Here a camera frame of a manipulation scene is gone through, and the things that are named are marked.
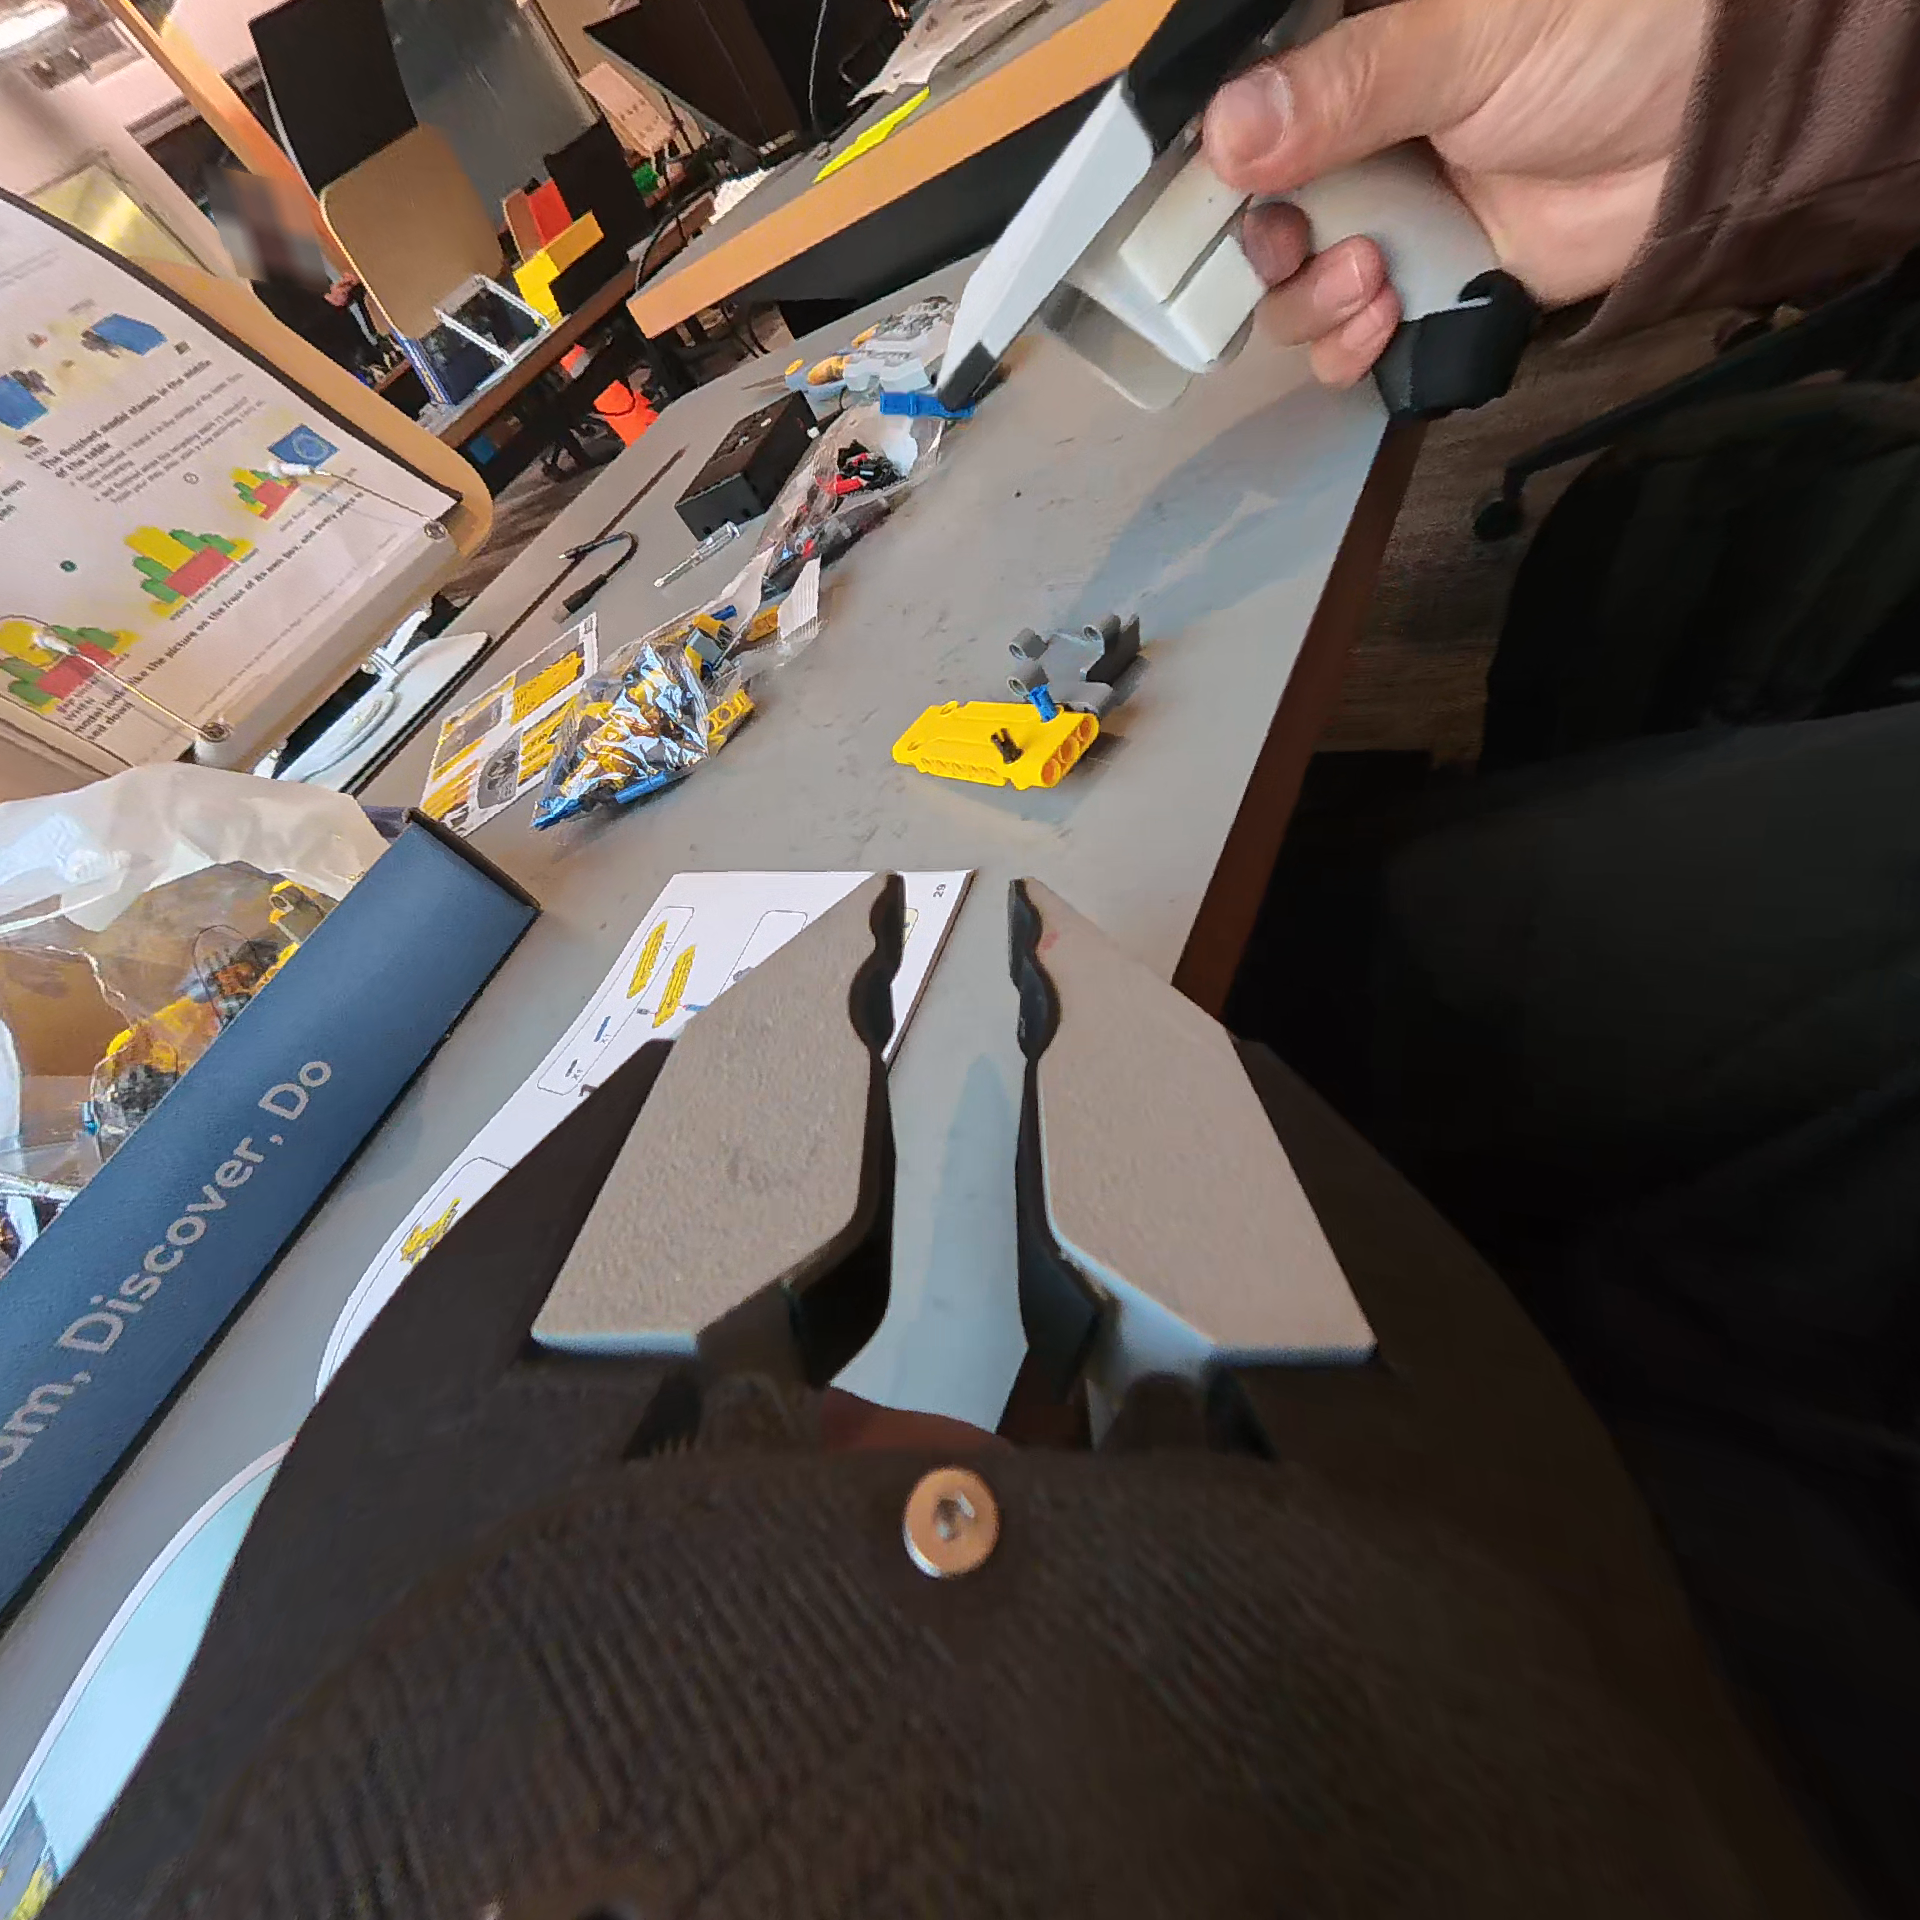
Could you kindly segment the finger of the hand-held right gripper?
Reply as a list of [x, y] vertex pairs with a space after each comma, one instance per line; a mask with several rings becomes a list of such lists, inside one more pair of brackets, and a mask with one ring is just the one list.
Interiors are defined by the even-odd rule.
[[1004, 352], [1143, 183], [1152, 156], [1152, 131], [1130, 81], [1116, 78], [966, 281], [935, 381], [940, 409], [975, 401]]

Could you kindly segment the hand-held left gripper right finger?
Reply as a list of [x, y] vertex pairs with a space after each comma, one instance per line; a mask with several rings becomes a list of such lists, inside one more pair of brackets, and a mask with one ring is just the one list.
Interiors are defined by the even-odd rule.
[[1353, 1367], [1372, 1323], [1230, 1034], [1037, 880], [1009, 884], [1019, 1308], [1090, 1432], [1143, 1380]]

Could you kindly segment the grey angled connector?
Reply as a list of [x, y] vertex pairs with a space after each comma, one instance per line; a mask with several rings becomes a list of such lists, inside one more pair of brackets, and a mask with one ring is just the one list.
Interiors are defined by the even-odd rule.
[[1016, 699], [1034, 703], [1045, 692], [1059, 709], [1104, 718], [1140, 663], [1140, 617], [1111, 612], [1075, 630], [1021, 630], [1009, 655]]

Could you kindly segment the bag of yellow blue parts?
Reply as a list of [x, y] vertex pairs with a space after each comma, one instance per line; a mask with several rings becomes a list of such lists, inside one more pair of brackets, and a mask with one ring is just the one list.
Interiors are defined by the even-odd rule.
[[777, 599], [686, 612], [616, 645], [561, 713], [531, 831], [638, 808], [718, 757], [743, 730], [764, 684], [824, 630], [824, 582], [802, 569]]

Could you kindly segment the yellow beam panel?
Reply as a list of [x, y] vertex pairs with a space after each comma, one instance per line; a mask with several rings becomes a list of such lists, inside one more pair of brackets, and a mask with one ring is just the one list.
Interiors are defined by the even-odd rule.
[[[991, 746], [997, 728], [1021, 741], [1021, 757], [1004, 764]], [[940, 703], [924, 709], [893, 746], [893, 760], [929, 778], [1012, 790], [1056, 790], [1095, 749], [1095, 715], [1061, 709], [1053, 726], [1026, 703]]]

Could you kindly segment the blue cardboard kit box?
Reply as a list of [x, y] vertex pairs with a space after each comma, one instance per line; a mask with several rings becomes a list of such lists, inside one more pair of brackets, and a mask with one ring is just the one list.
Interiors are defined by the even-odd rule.
[[205, 1351], [540, 920], [407, 814], [3, 1278], [3, 1619], [45, 1579]]

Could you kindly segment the large clear bag yellow parts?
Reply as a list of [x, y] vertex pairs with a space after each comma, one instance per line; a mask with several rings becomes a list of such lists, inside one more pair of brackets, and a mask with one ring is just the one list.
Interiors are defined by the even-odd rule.
[[3, 935], [11, 1269], [341, 902], [247, 862]]

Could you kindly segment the white clear plastic bag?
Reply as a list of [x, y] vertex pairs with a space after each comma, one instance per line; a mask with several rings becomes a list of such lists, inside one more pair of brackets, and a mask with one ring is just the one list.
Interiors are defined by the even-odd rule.
[[389, 852], [347, 794], [197, 764], [3, 803], [3, 961], [172, 968], [310, 932]]

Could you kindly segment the wood-edged grey table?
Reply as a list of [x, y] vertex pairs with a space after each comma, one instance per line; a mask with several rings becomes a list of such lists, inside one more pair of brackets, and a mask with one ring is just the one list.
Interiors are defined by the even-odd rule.
[[655, 341], [730, 298], [849, 303], [986, 246], [1170, 14], [1047, 2], [836, 172], [820, 155], [777, 167], [634, 290], [638, 330]]

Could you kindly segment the grey control hub block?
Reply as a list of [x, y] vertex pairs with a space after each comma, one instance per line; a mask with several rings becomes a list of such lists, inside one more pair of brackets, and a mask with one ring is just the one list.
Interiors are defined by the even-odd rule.
[[915, 299], [845, 348], [843, 386], [853, 396], [920, 396], [936, 386], [954, 333], [956, 299]]

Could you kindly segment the paper sheets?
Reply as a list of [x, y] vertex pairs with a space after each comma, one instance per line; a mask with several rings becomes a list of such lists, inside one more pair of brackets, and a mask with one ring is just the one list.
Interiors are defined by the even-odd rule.
[[907, 25], [899, 48], [877, 76], [858, 88], [858, 97], [889, 97], [924, 88], [940, 70], [960, 70], [984, 54], [1053, 2], [929, 2]]

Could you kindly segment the bag of red black parts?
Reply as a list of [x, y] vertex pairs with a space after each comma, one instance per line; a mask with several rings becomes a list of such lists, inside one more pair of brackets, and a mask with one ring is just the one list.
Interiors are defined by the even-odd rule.
[[932, 478], [947, 427], [945, 413], [889, 413], [885, 401], [833, 417], [764, 513], [753, 543], [762, 591], [794, 588], [802, 566], [828, 569], [876, 531]]

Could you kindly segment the small black box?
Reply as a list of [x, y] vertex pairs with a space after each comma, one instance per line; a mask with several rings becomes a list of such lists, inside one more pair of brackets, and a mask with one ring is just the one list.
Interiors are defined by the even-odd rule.
[[818, 438], [820, 417], [802, 396], [783, 396], [737, 417], [677, 499], [692, 543], [764, 515]]

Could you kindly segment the yellow grey sticker sheet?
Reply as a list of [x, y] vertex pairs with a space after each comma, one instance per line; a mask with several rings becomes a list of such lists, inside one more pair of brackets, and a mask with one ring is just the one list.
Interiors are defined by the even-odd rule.
[[419, 810], [471, 833], [540, 790], [566, 715], [598, 669], [598, 614], [587, 612], [540, 655], [442, 723]]

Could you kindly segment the clear acrylic case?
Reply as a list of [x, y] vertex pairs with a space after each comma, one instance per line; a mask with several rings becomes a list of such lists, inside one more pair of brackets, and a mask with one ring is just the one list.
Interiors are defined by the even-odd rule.
[[464, 404], [531, 352], [548, 321], [495, 279], [471, 274], [433, 303], [433, 322], [419, 337], [420, 380], [438, 404]]

